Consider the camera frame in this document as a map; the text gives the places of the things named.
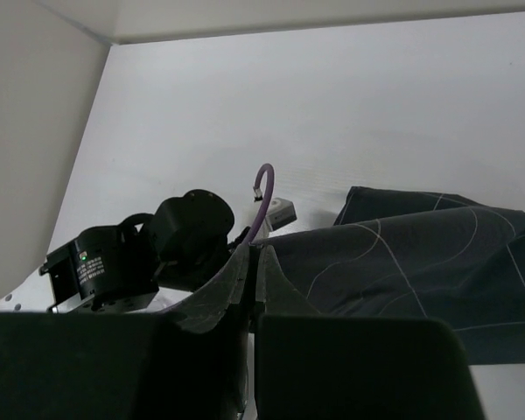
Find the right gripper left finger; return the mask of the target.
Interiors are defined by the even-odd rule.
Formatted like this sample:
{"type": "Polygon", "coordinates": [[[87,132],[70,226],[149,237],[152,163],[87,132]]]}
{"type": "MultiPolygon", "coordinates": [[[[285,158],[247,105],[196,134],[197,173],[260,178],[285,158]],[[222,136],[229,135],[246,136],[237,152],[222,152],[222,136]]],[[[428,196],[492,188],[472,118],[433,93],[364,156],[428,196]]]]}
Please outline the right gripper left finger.
{"type": "Polygon", "coordinates": [[[235,419],[248,397],[249,248],[155,313],[0,312],[0,419],[235,419]]]}

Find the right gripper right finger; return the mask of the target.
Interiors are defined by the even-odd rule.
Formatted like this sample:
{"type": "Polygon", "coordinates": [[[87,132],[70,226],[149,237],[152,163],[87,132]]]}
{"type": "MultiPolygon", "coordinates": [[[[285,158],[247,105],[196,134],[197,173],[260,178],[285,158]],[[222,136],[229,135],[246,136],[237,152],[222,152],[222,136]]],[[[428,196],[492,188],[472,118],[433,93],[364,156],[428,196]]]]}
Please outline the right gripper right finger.
{"type": "Polygon", "coordinates": [[[442,322],[319,314],[261,249],[255,405],[261,419],[481,419],[459,339],[442,322]]]}

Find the dark grey checked cloth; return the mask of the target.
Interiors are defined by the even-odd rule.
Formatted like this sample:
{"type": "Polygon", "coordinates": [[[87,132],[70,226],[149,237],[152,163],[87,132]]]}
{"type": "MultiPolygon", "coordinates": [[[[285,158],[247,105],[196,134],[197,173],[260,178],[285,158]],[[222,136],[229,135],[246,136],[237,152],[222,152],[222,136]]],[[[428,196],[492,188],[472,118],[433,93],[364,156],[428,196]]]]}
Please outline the dark grey checked cloth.
{"type": "Polygon", "coordinates": [[[525,213],[441,192],[352,187],[330,227],[271,237],[319,312],[439,319],[473,365],[525,363],[525,213]]]}

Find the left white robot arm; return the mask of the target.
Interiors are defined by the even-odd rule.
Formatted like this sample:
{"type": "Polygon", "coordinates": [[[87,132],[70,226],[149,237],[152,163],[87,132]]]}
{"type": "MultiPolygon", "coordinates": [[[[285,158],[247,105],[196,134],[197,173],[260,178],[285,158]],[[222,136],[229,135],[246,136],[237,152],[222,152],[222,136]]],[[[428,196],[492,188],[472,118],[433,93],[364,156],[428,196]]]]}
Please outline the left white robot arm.
{"type": "Polygon", "coordinates": [[[155,213],[90,227],[1,298],[0,312],[135,312],[162,289],[194,292],[228,260],[234,223],[224,199],[192,190],[155,213]]]}

